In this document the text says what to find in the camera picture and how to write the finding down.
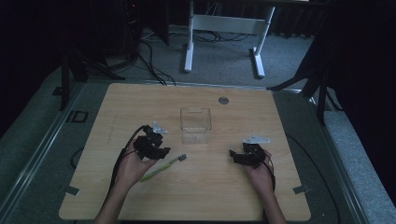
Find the dark background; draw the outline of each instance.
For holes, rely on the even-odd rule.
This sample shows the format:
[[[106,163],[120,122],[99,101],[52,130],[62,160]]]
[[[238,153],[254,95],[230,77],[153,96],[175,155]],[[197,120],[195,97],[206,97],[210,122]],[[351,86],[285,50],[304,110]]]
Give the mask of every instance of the dark background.
[[[170,12],[188,12],[186,1],[170,3]],[[101,11],[103,8],[113,11]],[[106,63],[106,53],[133,50],[133,43],[126,49],[120,49],[119,45],[107,46],[107,40],[119,42],[110,41],[114,36],[99,35],[101,28],[96,19],[100,21],[102,17],[98,14],[116,15],[119,9],[92,6],[89,1],[3,1],[0,6],[0,136],[18,117],[44,78],[60,66],[68,43],[72,42],[87,56],[102,63]],[[392,183],[396,159],[395,11],[393,1],[336,1],[317,33],[322,22],[308,20],[306,11],[284,7],[276,12],[275,26],[271,28],[272,32],[285,36],[303,33],[316,36],[302,65],[315,70],[319,64],[326,63],[331,71],[329,86],[335,89],[393,202],[396,197]],[[316,14],[319,20],[324,18],[322,11],[309,13]],[[293,26],[285,15],[306,20],[305,28],[309,29],[301,28],[304,22]],[[169,20],[174,23],[184,24],[185,18],[183,14],[169,13]],[[308,21],[315,22],[306,26]],[[116,17],[109,24],[113,24],[119,36],[132,35],[133,32],[126,34],[116,29],[124,26],[121,22],[122,19]]]

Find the gray carpet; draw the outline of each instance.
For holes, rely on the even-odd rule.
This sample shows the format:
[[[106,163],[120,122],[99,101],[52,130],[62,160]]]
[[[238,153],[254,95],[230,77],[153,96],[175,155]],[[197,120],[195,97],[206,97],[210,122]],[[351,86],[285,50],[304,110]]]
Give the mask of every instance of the gray carpet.
[[[153,64],[164,73],[172,76],[177,84],[194,83],[223,86],[269,87],[293,77],[301,59],[304,57],[312,39],[282,36],[268,36],[262,53],[267,77],[259,79],[255,76],[254,64],[249,49],[258,41],[257,36],[249,36],[243,41],[205,43],[195,42],[192,72],[183,72],[185,44],[187,37],[175,35],[171,37],[171,45],[165,46],[155,36],[145,39],[153,48]],[[149,48],[142,44],[140,52],[149,59]],[[116,57],[109,58],[112,63],[118,62]],[[144,69],[141,61],[137,66],[118,71],[118,75],[127,77],[125,82],[138,83],[152,81],[154,78]],[[91,71],[91,78],[84,84],[72,109],[89,113],[85,123],[65,122],[43,160],[29,188],[23,194],[18,206],[12,213],[8,223],[71,223],[61,220],[58,211],[64,198],[59,190],[67,185],[74,173],[70,164],[73,154],[84,147],[95,115],[102,102],[106,87],[112,80]],[[63,112],[59,112],[59,96],[51,93],[60,84],[59,71],[49,76],[40,91],[34,96],[23,114],[0,140],[1,147],[1,198],[4,198],[15,182],[23,165],[40,145],[51,122]],[[301,89],[304,82],[296,83],[292,89]],[[275,93],[276,106],[284,125],[285,132],[293,136],[304,146],[304,149],[318,164],[326,183],[340,211],[341,223],[354,223],[332,166],[328,160],[328,145],[323,139],[323,127],[313,114],[315,107],[307,99],[294,91]],[[325,188],[318,171],[300,146],[288,139],[293,158],[303,184],[312,190],[306,193],[312,217],[306,223],[337,223],[337,213],[331,194]]]

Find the metal frame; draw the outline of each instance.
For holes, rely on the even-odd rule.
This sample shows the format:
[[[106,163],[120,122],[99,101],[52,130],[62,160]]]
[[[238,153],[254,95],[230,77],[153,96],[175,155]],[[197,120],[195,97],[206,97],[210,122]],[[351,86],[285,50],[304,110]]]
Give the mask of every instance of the metal frame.
[[[192,68],[192,54],[194,51],[194,43],[192,41],[193,31],[207,30],[247,35],[260,35],[257,48],[253,48],[253,59],[256,64],[257,75],[259,77],[265,77],[261,52],[265,37],[267,36],[268,29],[271,24],[271,19],[274,15],[274,10],[275,7],[269,8],[269,11],[266,13],[265,20],[195,15],[194,2],[190,1],[189,44],[187,46],[184,70],[186,72],[191,72]]]

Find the wooden table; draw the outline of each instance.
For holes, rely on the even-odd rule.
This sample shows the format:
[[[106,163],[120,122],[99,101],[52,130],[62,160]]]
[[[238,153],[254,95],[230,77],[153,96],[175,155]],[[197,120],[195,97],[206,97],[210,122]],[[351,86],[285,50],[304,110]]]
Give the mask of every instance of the wooden table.
[[[227,97],[229,103],[219,103]],[[180,108],[210,108],[212,130],[207,144],[183,145]],[[113,165],[132,133],[157,121],[169,133],[162,147],[172,148],[149,172],[187,154],[169,169],[129,192],[119,219],[124,220],[261,220],[262,203],[245,171],[233,163],[229,149],[243,152],[242,139],[257,134],[270,139],[276,196],[287,220],[308,220],[301,182],[272,93],[264,90],[111,84],[77,170],[70,183],[63,219],[94,219],[106,197]]]

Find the human hand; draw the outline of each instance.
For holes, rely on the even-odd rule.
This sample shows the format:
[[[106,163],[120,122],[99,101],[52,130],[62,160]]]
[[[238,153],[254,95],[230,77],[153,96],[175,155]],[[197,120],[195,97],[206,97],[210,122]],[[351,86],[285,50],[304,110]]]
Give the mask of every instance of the human hand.
[[[264,150],[264,152],[267,155],[267,157],[265,157],[264,162],[268,165],[268,167],[270,167],[271,172],[273,173],[274,167],[269,164],[272,155],[267,150]],[[265,167],[264,164],[260,164],[260,166],[257,169],[254,169],[253,167],[246,165],[243,165],[243,167],[247,172],[247,176],[249,177],[250,182],[253,185],[253,188],[257,190],[257,192],[262,197],[274,193],[272,177],[271,177],[272,174],[267,169],[267,167]]]
[[[125,151],[124,158],[120,162],[115,185],[120,189],[128,191],[156,162],[157,160],[140,160],[134,149],[134,141],[132,141]]]

